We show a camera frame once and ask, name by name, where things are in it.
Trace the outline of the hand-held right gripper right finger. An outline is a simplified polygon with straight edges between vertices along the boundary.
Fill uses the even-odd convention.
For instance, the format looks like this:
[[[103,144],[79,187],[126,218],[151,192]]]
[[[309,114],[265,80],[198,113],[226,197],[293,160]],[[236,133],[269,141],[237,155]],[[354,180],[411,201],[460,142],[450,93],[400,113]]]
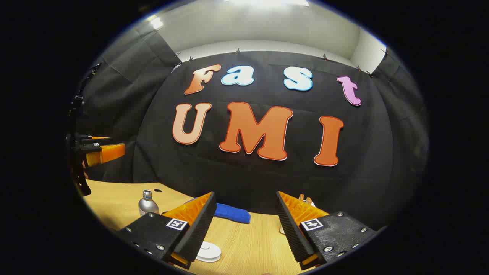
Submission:
[[[379,234],[347,212],[329,214],[281,191],[276,192],[276,211],[301,270],[335,264]]]

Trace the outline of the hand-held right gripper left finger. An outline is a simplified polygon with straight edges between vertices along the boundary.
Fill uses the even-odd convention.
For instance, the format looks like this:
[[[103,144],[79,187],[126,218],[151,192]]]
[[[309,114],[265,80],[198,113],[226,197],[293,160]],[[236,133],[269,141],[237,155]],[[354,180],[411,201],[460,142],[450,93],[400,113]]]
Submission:
[[[153,260],[189,269],[217,208],[209,192],[164,214],[152,212],[115,231],[124,243]]]

